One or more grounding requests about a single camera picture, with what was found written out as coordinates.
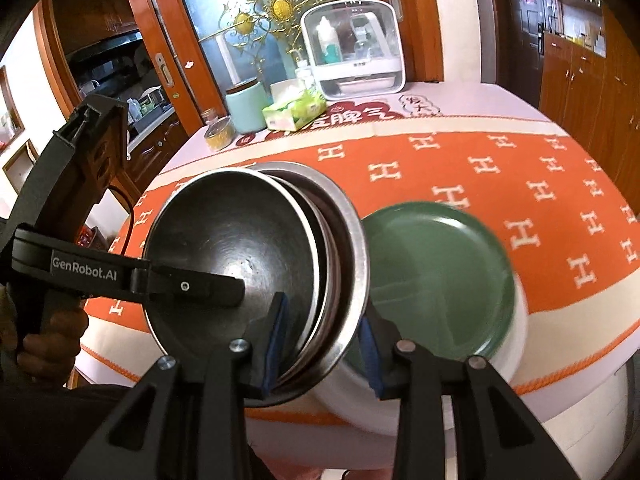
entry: sliding door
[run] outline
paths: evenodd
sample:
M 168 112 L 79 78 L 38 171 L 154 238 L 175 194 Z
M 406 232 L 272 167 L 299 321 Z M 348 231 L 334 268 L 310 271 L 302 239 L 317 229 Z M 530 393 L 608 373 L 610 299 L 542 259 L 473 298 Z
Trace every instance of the sliding door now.
M 162 86 L 185 131 L 193 135 L 204 123 L 154 3 L 152 0 L 129 0 L 129 3 Z
M 176 61 L 200 111 L 223 110 L 222 96 L 257 77 L 268 88 L 292 78 L 306 57 L 300 17 L 331 0 L 154 0 Z M 442 79 L 435 0 L 385 0 L 399 11 L 409 80 Z

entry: mint green canister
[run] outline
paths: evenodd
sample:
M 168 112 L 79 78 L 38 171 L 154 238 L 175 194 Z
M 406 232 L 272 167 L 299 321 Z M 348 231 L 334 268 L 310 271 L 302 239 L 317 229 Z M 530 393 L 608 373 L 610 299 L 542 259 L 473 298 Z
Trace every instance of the mint green canister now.
M 270 100 L 264 86 L 256 78 L 246 79 L 226 91 L 226 108 L 240 134 L 252 134 L 267 127 L 262 110 Z

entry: orange tablecloth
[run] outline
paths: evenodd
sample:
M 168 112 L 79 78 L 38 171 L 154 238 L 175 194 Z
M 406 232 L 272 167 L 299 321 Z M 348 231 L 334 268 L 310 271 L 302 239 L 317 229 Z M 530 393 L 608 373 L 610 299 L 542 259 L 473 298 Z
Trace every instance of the orange tablecloth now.
M 191 139 L 189 149 L 197 147 L 200 154 L 179 153 L 136 204 L 127 254 L 142 254 L 156 213 L 191 177 L 257 161 L 292 160 L 317 168 L 345 190 L 361 217 L 409 200 L 464 208 L 496 233 L 522 280 L 529 333 L 512 385 L 529 394 L 525 399 L 546 420 L 590 393 L 639 346 L 636 218 L 573 139 L 505 90 L 445 84 L 409 90 L 334 105 L 304 132 L 245 136 L 213 156 L 202 152 L 201 139 Z M 465 92 L 471 95 L 467 100 Z M 490 97 L 484 108 L 482 95 Z M 449 113 L 438 98 L 448 100 Z M 455 113 L 456 99 L 458 108 L 466 107 L 463 113 Z M 477 109 L 469 104 L 473 99 Z M 494 108 L 510 111 L 495 114 Z M 120 251 L 124 232 L 126 225 L 112 251 Z M 83 371 L 104 381 L 106 366 L 137 380 L 160 355 L 142 308 L 97 298 L 86 310 L 92 324 L 82 340 Z M 312 393 L 249 415 L 342 424 Z

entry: plastic storage box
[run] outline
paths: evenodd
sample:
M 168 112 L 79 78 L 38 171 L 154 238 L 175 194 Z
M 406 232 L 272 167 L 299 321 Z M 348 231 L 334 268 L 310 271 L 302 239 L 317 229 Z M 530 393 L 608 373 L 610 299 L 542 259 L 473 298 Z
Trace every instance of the plastic storage box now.
M 397 92 L 404 57 L 394 8 L 380 0 L 340 0 L 309 9 L 302 34 L 316 86 L 331 101 Z

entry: green tissue package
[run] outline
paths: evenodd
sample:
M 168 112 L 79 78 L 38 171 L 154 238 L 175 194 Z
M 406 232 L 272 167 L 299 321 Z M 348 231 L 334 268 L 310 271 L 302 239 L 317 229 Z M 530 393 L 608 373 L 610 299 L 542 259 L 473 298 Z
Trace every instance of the green tissue package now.
M 296 132 L 326 110 L 326 100 L 315 89 L 307 89 L 300 79 L 271 85 L 273 105 L 262 110 L 267 128 Z

